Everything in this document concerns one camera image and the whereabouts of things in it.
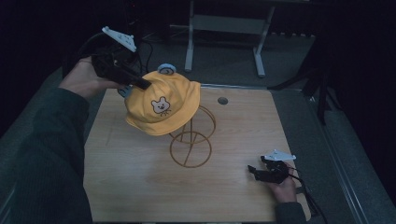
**yellow cap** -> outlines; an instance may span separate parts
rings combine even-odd
[[[126,121],[151,135],[171,133],[186,124],[200,104],[199,82],[178,73],[151,72],[143,76],[151,85],[146,90],[133,88],[125,99]]]

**human hand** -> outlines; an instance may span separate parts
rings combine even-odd
[[[89,99],[105,89],[118,89],[123,85],[96,75],[92,58],[78,61],[72,71],[64,78],[59,88],[72,91],[85,99]]]
[[[286,163],[289,167],[289,174],[293,174],[293,169]],[[282,183],[266,183],[271,191],[274,193],[276,200],[279,203],[291,203],[297,202],[296,196],[296,184],[291,176],[288,176]]]

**metal frame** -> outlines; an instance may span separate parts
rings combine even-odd
[[[190,24],[189,24],[189,45],[187,46],[186,63],[184,70],[192,70],[192,58],[194,53],[193,33],[194,30],[207,30],[218,32],[232,32],[242,34],[260,35],[260,42],[253,48],[253,56],[256,62],[257,75],[265,77],[264,66],[262,64],[262,47],[268,29],[273,18],[275,7],[270,7],[266,20],[241,19],[232,17],[217,17],[194,14],[194,0],[190,0]]]
[[[315,100],[313,100],[313,97],[305,97],[305,101],[308,105],[311,116],[313,118],[316,117],[317,114],[315,112],[315,108],[317,107],[317,105],[315,103]],[[321,135],[323,136],[323,140],[327,145],[327,149],[329,149],[330,161],[332,162],[334,172],[337,175],[340,187],[344,192],[346,202],[349,205],[350,212],[353,218],[355,219],[356,223],[359,224],[370,223],[368,217],[365,214],[365,211],[361,206],[360,199],[358,198],[356,190],[351,183],[344,164],[341,162],[340,153],[338,152],[339,149],[334,145],[334,142],[332,141],[331,135],[327,130],[326,126],[324,126],[319,119],[314,119],[314,121]]]
[[[10,213],[11,213],[11,200],[14,195],[15,186],[12,188],[11,192],[8,194],[6,200],[0,207],[0,224],[10,224]]]

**person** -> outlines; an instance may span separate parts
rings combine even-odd
[[[83,188],[87,99],[105,89],[122,87],[98,77],[89,57],[80,60],[59,88],[47,95],[35,115],[34,130],[19,152],[11,223],[92,223]],[[268,186],[280,202],[276,208],[279,223],[305,221],[291,178]]]
[[[286,165],[289,167],[289,174],[293,175],[293,168],[288,163]],[[306,223],[304,210],[297,202],[296,184],[290,175],[280,184],[266,183],[278,202],[275,210],[276,223]]]

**wooden board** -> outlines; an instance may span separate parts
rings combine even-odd
[[[228,104],[219,104],[220,97]],[[123,99],[106,92],[85,146],[84,187],[94,221],[275,220],[271,191],[247,168],[264,169],[260,156],[275,148],[290,153],[271,93],[202,88],[201,105],[216,119],[208,138],[212,152],[204,165],[185,168],[170,154],[170,135],[150,136],[128,125]],[[195,131],[208,136],[213,127],[206,113],[194,116]],[[175,159],[185,160],[189,150],[190,144],[174,142]],[[208,151],[206,141],[193,145],[187,164],[199,164]],[[298,200],[309,219],[304,195]]]

